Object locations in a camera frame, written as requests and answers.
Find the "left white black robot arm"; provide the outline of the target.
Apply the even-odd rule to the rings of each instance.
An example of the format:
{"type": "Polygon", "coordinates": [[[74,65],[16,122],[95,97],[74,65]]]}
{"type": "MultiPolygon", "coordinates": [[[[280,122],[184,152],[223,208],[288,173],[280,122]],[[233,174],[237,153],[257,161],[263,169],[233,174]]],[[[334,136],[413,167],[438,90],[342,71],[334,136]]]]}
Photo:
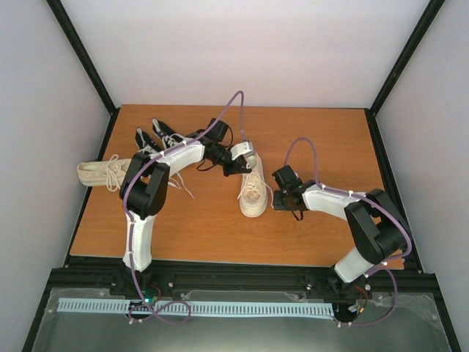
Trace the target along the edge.
{"type": "Polygon", "coordinates": [[[173,147],[149,155],[138,152],[131,158],[119,196],[127,220],[123,262],[134,270],[126,285],[136,295],[144,295],[152,287],[152,276],[144,270],[152,262],[152,230],[166,201],[169,178],[203,160],[221,166],[226,177],[250,173],[255,167],[252,142],[244,139],[231,147],[221,144],[226,127],[214,119],[205,130],[183,137],[173,147]]]}

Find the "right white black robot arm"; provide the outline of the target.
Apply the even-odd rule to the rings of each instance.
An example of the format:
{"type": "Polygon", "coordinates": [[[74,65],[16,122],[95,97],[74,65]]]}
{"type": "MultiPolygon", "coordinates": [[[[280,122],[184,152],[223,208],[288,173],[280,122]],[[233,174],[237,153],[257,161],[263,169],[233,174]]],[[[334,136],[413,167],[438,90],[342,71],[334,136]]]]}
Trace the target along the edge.
{"type": "Polygon", "coordinates": [[[273,207],[288,211],[298,221],[306,211],[325,213],[347,222],[354,247],[330,273],[317,280],[319,287],[334,297],[343,297],[363,275],[377,272],[389,260],[412,251],[410,228],[395,204],[382,189],[368,193],[345,191],[316,180],[303,182],[291,166],[273,173],[278,189],[273,207]]]}

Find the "beige lace platform sneaker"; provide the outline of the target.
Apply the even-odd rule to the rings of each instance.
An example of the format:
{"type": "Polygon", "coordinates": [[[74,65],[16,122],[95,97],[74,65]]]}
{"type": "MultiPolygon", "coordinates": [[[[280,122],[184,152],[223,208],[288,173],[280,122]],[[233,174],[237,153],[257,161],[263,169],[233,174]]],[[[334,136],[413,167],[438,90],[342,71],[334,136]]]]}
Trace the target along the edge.
{"type": "Polygon", "coordinates": [[[241,213],[249,218],[261,216],[267,209],[272,188],[265,182],[262,159],[256,154],[256,166],[248,174],[243,174],[238,194],[241,213]]]}

